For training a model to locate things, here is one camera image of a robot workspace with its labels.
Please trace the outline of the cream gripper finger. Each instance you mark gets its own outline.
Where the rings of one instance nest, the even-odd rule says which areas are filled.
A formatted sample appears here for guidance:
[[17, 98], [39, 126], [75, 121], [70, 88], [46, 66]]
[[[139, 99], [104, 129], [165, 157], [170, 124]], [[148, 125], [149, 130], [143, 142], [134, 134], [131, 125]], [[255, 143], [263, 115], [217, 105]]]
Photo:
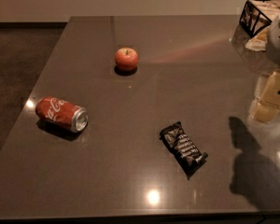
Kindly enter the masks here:
[[268, 76], [267, 82], [257, 102], [255, 119], [268, 123], [280, 113], [280, 71]]
[[255, 113], [257, 111], [257, 104], [258, 104], [260, 96], [262, 95], [262, 92], [266, 86], [268, 77], [269, 76], [267, 74], [261, 74], [256, 82], [255, 91], [254, 91], [254, 99], [249, 108], [249, 116], [251, 118], [253, 118], [255, 116]]

